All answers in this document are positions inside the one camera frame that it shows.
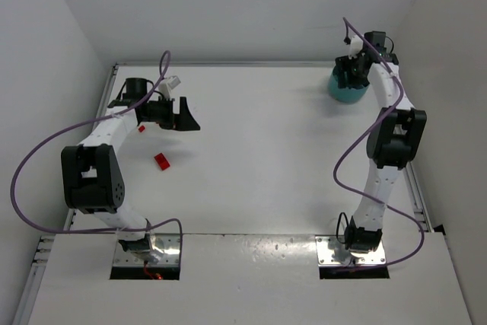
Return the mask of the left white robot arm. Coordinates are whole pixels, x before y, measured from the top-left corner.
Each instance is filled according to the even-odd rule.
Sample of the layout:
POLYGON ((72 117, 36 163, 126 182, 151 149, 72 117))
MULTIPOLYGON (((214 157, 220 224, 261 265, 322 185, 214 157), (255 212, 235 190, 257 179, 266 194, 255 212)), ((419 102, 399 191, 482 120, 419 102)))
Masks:
POLYGON ((116 232, 125 252, 148 263, 161 261, 164 248, 157 243, 148 219, 128 202, 117 153, 141 123, 156 123, 162 129, 179 132, 201 129, 185 97, 180 98, 179 111, 173 111, 174 99, 170 93, 179 84, 177 76, 163 79, 154 91, 157 99, 152 100, 148 96, 151 81, 127 78, 107 106, 104 120, 87 138, 63 148, 61 153, 67 206, 98 218, 116 232))

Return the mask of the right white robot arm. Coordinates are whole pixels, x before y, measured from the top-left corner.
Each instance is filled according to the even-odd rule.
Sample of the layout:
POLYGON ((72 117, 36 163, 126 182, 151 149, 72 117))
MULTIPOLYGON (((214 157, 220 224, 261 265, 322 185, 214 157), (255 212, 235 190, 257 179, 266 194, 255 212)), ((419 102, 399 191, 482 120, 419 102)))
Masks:
POLYGON ((342 243, 359 253, 375 251, 381 242, 383 220, 393 185, 411 162, 427 122, 413 106, 399 76, 399 60, 387 50, 387 35, 370 31, 346 36, 347 55, 336 58, 333 77, 339 91, 372 88, 380 112, 365 136, 368 178, 361 201, 346 225, 342 243))

